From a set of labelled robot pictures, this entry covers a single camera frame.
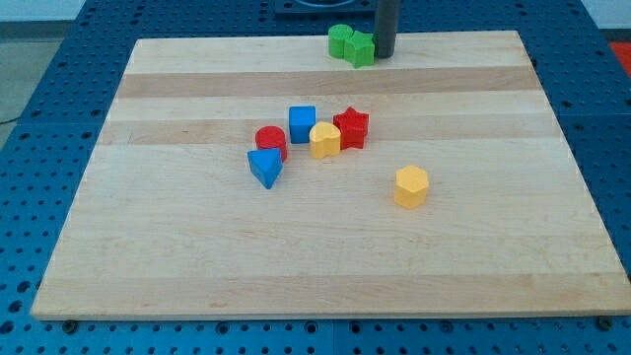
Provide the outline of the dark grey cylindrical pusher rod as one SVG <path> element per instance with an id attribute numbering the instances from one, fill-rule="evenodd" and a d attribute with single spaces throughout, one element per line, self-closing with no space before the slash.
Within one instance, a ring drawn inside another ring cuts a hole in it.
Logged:
<path id="1" fill-rule="evenodd" d="M 400 14 L 400 0 L 378 0 L 375 12 L 374 44 L 375 55 L 378 59 L 393 56 L 398 19 Z"/>

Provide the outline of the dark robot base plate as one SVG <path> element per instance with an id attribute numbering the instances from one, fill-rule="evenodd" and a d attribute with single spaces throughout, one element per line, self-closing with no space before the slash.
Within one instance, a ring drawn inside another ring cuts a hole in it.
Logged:
<path id="1" fill-rule="evenodd" d="M 272 0 L 274 15 L 347 15 L 373 14 L 377 8 L 375 0 Z"/>

